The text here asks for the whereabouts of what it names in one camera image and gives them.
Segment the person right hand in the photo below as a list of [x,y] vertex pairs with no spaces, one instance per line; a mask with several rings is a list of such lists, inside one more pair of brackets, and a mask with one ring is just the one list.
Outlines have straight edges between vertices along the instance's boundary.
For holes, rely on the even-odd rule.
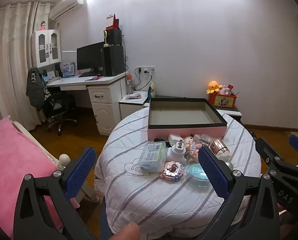
[[139,240],[140,228],[136,223],[129,223],[119,233],[110,237],[109,240]]

